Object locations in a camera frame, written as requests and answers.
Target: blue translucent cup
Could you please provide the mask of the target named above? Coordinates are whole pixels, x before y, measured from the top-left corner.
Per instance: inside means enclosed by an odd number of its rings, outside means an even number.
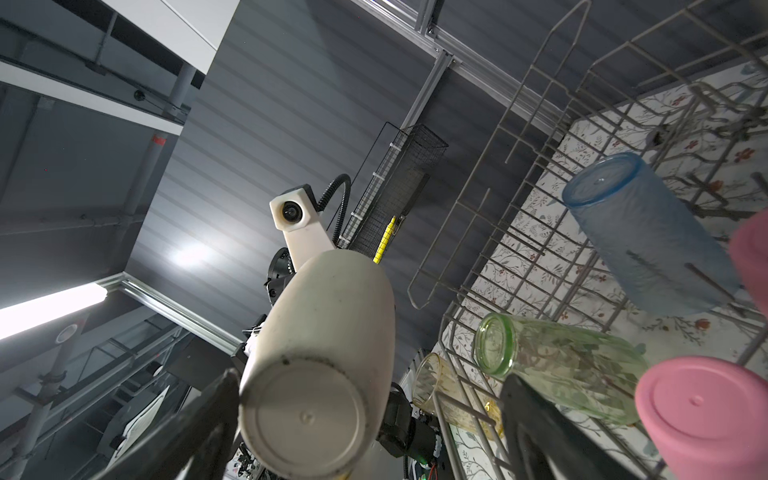
[[[583,169],[563,189],[563,203],[640,309],[705,312],[729,300],[712,281],[728,293],[739,289],[728,255],[639,155]]]

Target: white panel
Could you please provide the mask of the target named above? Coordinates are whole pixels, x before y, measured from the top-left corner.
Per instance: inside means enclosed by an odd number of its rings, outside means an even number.
[[[104,3],[197,70],[208,73],[216,49],[162,0],[104,0]]]
[[[240,0],[161,0],[218,50]]]
[[[109,98],[92,94],[90,91],[72,87],[71,85],[3,61],[0,61],[0,83],[24,88],[45,97],[56,98],[81,107],[90,108],[91,110],[132,121],[136,124],[166,131],[169,134],[178,135],[183,128],[182,125],[175,124],[162,117],[148,114],[137,108],[129,107]]]

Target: red flower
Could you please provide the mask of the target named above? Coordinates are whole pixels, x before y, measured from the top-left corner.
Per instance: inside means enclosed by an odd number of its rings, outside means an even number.
[[[710,190],[712,190],[713,192],[720,191],[721,188],[723,188],[722,180],[715,180],[710,184]]]
[[[745,148],[742,151],[736,152],[736,163],[741,162],[742,160],[749,160],[753,155],[755,154],[755,150],[752,148]]]

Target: floral pattern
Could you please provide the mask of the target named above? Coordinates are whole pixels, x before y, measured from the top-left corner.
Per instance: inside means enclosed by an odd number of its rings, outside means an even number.
[[[701,80],[739,104],[754,104],[760,92],[768,88],[768,78],[750,64],[728,68]],[[604,112],[604,119],[621,125],[615,137],[607,133],[612,126],[603,119],[574,123],[554,154],[553,164],[539,177],[525,201],[522,208],[525,214],[517,215],[509,234],[483,267],[482,275],[455,314],[457,322],[450,323],[453,327],[442,333],[443,342],[469,359],[472,329],[486,313],[506,311],[541,319],[553,319],[557,315],[560,322],[596,330],[610,320],[610,333],[629,341],[644,353],[650,364],[682,355],[736,360],[762,328],[759,318],[738,318],[728,307],[693,316],[662,317],[625,302],[624,292],[599,258],[593,268],[584,272],[592,250],[585,246],[586,236],[561,203],[561,191],[567,180],[595,162],[600,157],[600,149],[604,148],[605,154],[641,152],[650,133],[664,131],[660,128],[662,117],[657,113],[663,114],[665,124],[672,124],[687,114],[693,99],[688,88],[680,86],[632,104],[627,113],[632,121],[622,122],[618,114]],[[703,114],[703,110],[704,107],[699,107],[690,114],[693,119],[685,124],[682,134],[659,164],[657,174],[679,198],[704,209],[756,212],[765,208],[768,198],[750,179],[750,174],[759,171],[768,177],[768,162],[764,157],[768,135],[743,135],[728,150],[730,139],[725,132],[728,125],[740,118],[739,112],[725,107],[718,108],[714,114]],[[751,131],[764,128],[756,126]],[[656,153],[647,151],[643,153],[644,159],[650,163]],[[721,158],[722,165],[710,175]],[[697,193],[701,184],[706,189]],[[724,248],[739,226],[739,221],[728,216],[707,216],[699,220]],[[578,277],[583,278],[581,288],[575,290],[570,302],[561,305]],[[749,304],[749,297],[743,291],[737,294],[737,299]],[[441,350],[439,344],[435,350]],[[483,388],[489,386],[498,391],[497,382],[485,379],[468,363],[461,364],[470,379]],[[768,378],[765,345],[746,366]],[[645,478],[660,460],[653,443],[639,428],[608,426],[606,432],[586,415],[562,410],[638,477]],[[468,478],[496,479],[476,436],[459,429],[453,429],[453,434]],[[626,449],[639,461],[627,455]],[[660,478],[673,480],[674,475],[667,469]]]

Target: white beam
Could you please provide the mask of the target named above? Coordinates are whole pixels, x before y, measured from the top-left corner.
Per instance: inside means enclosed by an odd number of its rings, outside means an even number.
[[[66,101],[102,114],[122,118],[135,124],[166,131],[173,135],[179,135],[184,127],[181,124],[174,123],[157,115],[138,110],[110,98],[82,90],[4,61],[0,61],[0,83],[33,91],[45,97],[56,98],[57,100]]]

